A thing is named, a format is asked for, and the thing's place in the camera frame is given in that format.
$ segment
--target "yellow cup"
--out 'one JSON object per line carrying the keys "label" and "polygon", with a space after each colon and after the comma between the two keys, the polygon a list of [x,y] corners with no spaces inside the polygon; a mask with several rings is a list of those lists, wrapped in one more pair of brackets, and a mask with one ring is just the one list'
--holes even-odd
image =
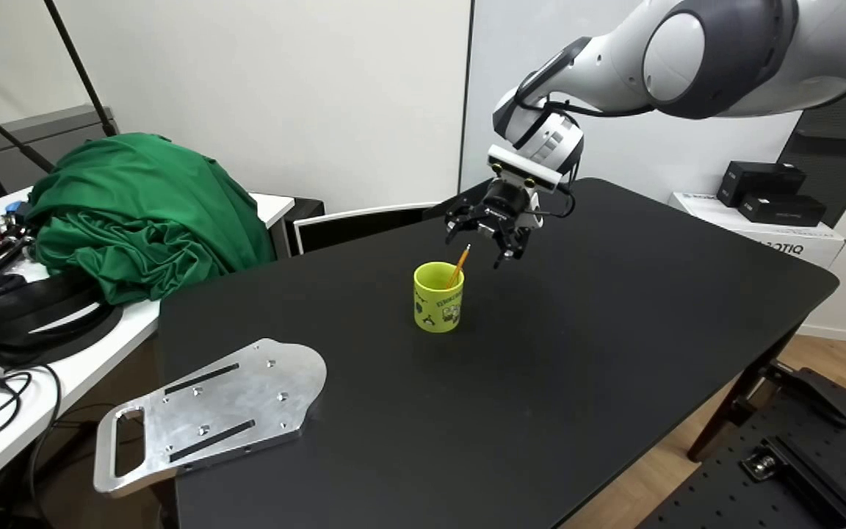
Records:
{"label": "yellow cup", "polygon": [[415,271],[415,320],[425,333],[453,333],[462,320],[463,271],[453,261],[425,261]]}

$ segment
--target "black table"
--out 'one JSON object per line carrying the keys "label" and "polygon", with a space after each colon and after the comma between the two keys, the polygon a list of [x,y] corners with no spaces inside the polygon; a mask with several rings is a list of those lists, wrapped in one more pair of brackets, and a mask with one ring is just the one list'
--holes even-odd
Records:
{"label": "black table", "polygon": [[836,280],[598,180],[523,261],[472,235],[463,324],[410,324],[410,271],[454,258],[425,221],[169,296],[169,377],[255,339],[328,365],[293,443],[178,476],[194,526],[554,526]]}

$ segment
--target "green cloth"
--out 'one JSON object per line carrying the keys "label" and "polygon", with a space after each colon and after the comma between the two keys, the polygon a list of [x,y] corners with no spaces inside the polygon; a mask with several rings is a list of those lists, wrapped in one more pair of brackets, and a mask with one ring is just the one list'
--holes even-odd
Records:
{"label": "green cloth", "polygon": [[159,135],[68,154],[28,194],[34,258],[86,271],[111,307],[272,261],[255,201],[212,158]]}

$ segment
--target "floor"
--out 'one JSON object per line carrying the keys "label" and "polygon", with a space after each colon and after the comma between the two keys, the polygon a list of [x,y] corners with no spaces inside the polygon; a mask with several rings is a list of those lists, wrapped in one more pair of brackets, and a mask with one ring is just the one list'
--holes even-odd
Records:
{"label": "floor", "polygon": [[[846,345],[797,339],[780,355],[792,368],[814,368],[817,374],[846,386]],[[125,365],[114,370],[86,404],[64,415],[64,427],[74,421],[99,417],[108,404],[130,399],[146,389],[161,386],[155,377],[155,352],[143,348]],[[656,449],[650,449],[637,465],[632,465],[617,483],[612,483],[598,498],[594,498],[581,512],[575,512],[563,529],[584,526],[634,526],[639,524],[667,493],[676,492],[692,473],[692,462],[684,458],[684,449],[719,404],[722,390],[692,413],[678,429],[672,429]],[[43,485],[42,504],[52,529],[155,529],[159,504],[152,493],[134,493],[125,501],[108,501],[92,489],[92,446],[83,446],[70,467],[62,470],[52,483]]]}

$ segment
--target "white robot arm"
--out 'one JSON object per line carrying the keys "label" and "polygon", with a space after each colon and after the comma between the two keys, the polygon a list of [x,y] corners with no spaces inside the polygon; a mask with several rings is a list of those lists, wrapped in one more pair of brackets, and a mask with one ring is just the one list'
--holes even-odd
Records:
{"label": "white robot arm", "polygon": [[846,0],[642,0],[613,33],[579,39],[493,111],[518,149],[490,148],[485,201],[450,214],[520,258],[544,226],[538,192],[566,192],[581,158],[575,116],[778,116],[846,95]]}

